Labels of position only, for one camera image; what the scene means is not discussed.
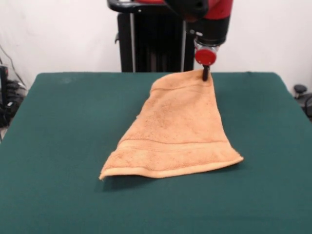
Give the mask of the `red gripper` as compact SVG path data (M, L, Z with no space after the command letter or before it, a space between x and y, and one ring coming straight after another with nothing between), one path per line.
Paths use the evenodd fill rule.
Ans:
M203 65L202 80L208 80L210 67L216 61L216 51L210 48L203 48L196 50L195 60L197 63Z

